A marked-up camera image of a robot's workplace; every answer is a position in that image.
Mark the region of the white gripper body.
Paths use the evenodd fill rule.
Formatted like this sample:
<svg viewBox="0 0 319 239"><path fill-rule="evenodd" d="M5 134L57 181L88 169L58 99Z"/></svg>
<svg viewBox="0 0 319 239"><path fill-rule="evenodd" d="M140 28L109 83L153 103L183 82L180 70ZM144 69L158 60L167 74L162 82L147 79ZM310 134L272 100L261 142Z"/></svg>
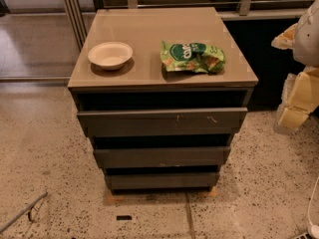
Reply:
<svg viewBox="0 0 319 239"><path fill-rule="evenodd" d="M299 73L289 95L288 107L306 114L319 106L319 68L307 66Z"/></svg>

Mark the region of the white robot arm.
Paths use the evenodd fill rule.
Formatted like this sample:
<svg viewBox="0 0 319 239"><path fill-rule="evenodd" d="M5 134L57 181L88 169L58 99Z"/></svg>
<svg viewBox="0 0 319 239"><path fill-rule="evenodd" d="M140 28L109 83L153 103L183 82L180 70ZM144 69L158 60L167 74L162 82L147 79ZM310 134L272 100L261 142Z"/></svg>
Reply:
<svg viewBox="0 0 319 239"><path fill-rule="evenodd" d="M319 107L319 0L314 1L296 24L275 37L271 46L291 49L293 59L305 66L298 75L287 76L277 109L274 130L290 134Z"/></svg>

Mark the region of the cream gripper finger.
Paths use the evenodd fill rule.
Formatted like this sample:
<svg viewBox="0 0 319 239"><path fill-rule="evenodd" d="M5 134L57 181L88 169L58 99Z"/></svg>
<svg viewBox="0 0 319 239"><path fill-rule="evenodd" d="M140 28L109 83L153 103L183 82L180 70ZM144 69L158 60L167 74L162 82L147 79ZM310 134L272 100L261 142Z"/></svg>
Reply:
<svg viewBox="0 0 319 239"><path fill-rule="evenodd" d="M296 26L297 24L291 25L280 35L275 37L271 42L271 46L280 50L292 49Z"/></svg>
<svg viewBox="0 0 319 239"><path fill-rule="evenodd" d="M286 107L281 107L279 110L278 124L285 128L297 130L308 119L308 115L300 111L290 110Z"/></svg>

